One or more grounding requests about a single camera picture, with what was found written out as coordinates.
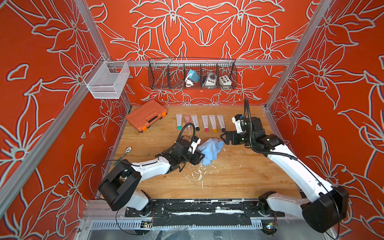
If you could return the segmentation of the green cap toothpaste tube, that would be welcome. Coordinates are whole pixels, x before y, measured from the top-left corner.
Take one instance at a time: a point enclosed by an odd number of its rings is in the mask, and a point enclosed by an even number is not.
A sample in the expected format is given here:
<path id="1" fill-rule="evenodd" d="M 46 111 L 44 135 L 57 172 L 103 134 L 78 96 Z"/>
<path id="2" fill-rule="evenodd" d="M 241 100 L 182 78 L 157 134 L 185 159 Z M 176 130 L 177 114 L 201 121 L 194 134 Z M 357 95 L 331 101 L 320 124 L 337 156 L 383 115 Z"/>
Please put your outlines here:
<path id="1" fill-rule="evenodd" d="M 183 115 L 182 114 L 176 114 L 176 120 L 177 120 L 177 128 L 178 130 L 182 129 L 182 119 Z"/>

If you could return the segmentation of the pink cap toothpaste tube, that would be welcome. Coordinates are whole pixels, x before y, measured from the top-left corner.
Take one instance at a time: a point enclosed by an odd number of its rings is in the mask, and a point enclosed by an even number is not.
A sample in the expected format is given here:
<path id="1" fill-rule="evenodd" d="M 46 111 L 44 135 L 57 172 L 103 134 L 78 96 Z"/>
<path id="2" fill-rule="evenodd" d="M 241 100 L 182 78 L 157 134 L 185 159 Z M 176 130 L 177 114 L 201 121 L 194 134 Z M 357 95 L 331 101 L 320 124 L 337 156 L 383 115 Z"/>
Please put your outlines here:
<path id="1" fill-rule="evenodd" d="M 208 133 L 209 132 L 209 117 L 208 116 L 202 116 L 202 121 L 203 121 L 204 131 L 206 133 Z"/>

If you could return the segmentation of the blue microfiber cloth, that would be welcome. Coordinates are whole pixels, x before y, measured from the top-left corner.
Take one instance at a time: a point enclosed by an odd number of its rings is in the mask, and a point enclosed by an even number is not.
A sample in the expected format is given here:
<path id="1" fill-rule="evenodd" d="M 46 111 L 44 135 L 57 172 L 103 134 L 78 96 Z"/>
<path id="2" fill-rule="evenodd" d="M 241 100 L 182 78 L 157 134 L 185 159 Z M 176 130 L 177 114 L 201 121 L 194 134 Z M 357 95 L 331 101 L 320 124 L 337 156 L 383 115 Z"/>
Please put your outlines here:
<path id="1" fill-rule="evenodd" d="M 225 143 L 218 138 L 210 138 L 203 144 L 199 145 L 198 150 L 204 154 L 201 163 L 203 166 L 208 166 L 212 161 L 218 159 L 219 152 L 223 149 Z"/>

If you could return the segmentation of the pink translucent tube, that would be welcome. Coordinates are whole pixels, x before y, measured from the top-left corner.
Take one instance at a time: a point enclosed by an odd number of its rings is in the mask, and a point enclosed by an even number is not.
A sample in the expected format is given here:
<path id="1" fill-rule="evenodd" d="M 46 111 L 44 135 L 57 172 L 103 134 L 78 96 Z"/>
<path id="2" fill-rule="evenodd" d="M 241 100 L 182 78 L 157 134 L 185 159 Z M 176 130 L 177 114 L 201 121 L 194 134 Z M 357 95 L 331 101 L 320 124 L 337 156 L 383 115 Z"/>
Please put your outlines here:
<path id="1" fill-rule="evenodd" d="M 190 125 L 191 123 L 191 116 L 190 115 L 184 115 L 184 120 L 185 120 L 185 124 L 186 124 L 186 129 L 188 131 L 192 131 L 193 127 L 192 125 Z"/>

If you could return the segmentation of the black cap white tube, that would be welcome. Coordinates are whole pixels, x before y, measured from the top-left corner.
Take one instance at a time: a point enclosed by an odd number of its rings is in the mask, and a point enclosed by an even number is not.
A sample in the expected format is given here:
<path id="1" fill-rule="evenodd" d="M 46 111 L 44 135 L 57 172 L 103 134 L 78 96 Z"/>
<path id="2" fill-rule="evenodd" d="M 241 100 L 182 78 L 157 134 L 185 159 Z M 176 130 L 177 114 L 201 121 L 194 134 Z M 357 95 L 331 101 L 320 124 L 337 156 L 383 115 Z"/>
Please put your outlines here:
<path id="1" fill-rule="evenodd" d="M 196 131 L 200 130 L 199 120 L 197 115 L 191 115 L 192 122 L 195 126 Z"/>

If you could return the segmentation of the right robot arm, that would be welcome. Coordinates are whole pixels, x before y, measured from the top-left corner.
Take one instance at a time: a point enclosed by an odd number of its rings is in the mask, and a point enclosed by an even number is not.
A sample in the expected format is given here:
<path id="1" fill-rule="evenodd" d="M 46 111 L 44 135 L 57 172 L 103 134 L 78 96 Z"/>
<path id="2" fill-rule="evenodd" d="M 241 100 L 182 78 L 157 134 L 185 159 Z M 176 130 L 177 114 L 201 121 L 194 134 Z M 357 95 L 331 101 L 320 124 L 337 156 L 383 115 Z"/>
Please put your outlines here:
<path id="1" fill-rule="evenodd" d="M 277 212 L 305 220 L 316 232 L 326 233 L 332 227 L 340 227 L 347 216 L 349 193 L 335 187 L 305 165 L 274 134 L 267 135 L 259 118 L 253 117 L 249 100 L 244 100 L 244 114 L 232 118 L 235 131 L 221 135 L 226 145 L 244 145 L 278 165 L 303 191 L 305 197 L 295 199 L 268 191 L 258 198 L 256 211 L 265 217 Z"/>

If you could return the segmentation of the orange cap toothpaste tube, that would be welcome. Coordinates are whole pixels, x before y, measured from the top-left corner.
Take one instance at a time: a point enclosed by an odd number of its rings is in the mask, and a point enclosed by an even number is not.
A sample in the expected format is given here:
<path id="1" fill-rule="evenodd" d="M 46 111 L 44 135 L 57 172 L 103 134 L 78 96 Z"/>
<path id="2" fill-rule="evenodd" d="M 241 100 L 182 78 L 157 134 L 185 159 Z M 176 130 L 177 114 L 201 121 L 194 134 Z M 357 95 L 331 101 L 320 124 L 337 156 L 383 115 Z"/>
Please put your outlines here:
<path id="1" fill-rule="evenodd" d="M 216 116 L 215 115 L 209 115 L 209 120 L 210 120 L 213 132 L 217 133 L 218 129 L 217 129 L 217 123 L 216 123 Z"/>

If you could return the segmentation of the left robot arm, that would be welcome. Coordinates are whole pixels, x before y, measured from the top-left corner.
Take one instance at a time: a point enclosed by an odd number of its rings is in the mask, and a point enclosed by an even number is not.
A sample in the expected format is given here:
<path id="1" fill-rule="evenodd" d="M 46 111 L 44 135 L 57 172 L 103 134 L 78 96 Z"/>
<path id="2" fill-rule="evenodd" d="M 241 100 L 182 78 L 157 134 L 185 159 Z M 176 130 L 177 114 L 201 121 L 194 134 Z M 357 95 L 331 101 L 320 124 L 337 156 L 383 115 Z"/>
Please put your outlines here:
<path id="1" fill-rule="evenodd" d="M 129 208 L 147 216 L 153 210 L 153 200 L 145 191 L 137 191 L 139 183 L 176 170 L 181 172 L 187 163 L 200 164 L 205 156 L 198 150 L 200 142 L 196 127 L 188 123 L 174 144 L 155 159 L 141 163 L 120 160 L 101 181 L 99 192 L 112 211 Z"/>

